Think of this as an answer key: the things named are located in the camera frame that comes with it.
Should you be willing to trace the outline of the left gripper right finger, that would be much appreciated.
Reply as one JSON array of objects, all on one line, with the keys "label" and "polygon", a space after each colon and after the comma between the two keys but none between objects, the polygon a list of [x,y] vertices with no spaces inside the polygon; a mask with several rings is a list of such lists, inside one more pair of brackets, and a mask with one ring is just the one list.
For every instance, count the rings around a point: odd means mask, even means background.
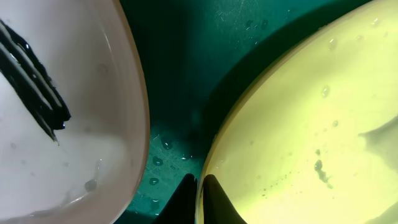
[{"label": "left gripper right finger", "polygon": [[213,174],[203,181],[204,224],[246,224]]}]

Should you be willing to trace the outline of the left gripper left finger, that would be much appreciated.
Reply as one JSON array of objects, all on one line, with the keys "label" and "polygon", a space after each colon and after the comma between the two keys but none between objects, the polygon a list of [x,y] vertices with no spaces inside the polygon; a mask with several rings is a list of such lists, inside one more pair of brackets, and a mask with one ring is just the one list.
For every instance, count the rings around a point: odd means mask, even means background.
[{"label": "left gripper left finger", "polygon": [[198,180],[186,174],[153,224],[194,224]]}]

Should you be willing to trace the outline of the white round plate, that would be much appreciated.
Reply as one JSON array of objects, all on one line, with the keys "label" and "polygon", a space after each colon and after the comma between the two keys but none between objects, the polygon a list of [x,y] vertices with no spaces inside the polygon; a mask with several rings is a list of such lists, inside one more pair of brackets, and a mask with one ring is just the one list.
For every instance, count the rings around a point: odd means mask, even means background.
[{"label": "white round plate", "polygon": [[69,109],[55,139],[1,79],[1,222],[114,223],[149,150],[141,62],[119,1],[2,1]]}]

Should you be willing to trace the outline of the yellow-green round plate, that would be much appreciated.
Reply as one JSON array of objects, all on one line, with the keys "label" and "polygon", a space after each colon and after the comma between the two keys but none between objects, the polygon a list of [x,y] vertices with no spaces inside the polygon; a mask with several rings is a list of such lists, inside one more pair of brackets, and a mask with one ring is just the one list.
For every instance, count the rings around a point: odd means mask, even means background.
[{"label": "yellow-green round plate", "polygon": [[203,177],[223,223],[397,222],[397,1],[371,1],[291,50],[247,91]]}]

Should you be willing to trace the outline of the teal plastic tray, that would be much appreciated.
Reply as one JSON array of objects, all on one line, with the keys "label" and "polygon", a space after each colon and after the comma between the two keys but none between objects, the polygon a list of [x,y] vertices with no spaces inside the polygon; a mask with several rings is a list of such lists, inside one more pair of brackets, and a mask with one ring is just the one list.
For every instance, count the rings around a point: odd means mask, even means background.
[{"label": "teal plastic tray", "polygon": [[200,176],[243,91],[277,57],[361,1],[123,0],[144,71],[150,148],[119,223],[152,223],[184,175]]}]

